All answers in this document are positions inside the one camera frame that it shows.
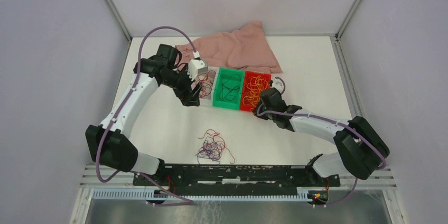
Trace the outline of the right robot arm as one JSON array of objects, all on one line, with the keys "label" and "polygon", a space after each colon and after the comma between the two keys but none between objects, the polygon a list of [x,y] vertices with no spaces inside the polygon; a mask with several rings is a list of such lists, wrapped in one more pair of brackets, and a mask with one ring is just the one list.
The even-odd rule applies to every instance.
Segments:
[{"label": "right robot arm", "polygon": [[287,105],[275,87],[263,90],[254,108],[255,117],[271,120],[281,129],[305,133],[336,146],[337,152],[310,160],[305,171],[308,184],[318,186],[327,177],[351,174],[366,180],[386,167],[390,150],[375,129],[362,116],[335,119],[312,113],[298,105]]}]

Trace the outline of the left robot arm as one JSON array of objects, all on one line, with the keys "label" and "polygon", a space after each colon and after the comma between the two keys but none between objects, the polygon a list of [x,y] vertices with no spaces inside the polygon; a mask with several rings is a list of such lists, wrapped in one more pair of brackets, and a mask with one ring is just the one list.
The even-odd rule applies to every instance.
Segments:
[{"label": "left robot arm", "polygon": [[208,64],[195,52],[194,58],[179,69],[181,59],[179,50],[161,44],[155,55],[138,60],[119,103],[98,126],[90,125],[86,129],[89,152],[96,168],[105,165],[122,172],[145,173],[153,185],[165,181],[164,161],[141,153],[129,139],[141,111],[161,85],[171,88],[182,105],[200,106],[202,84],[193,83],[199,74],[207,71]]}]

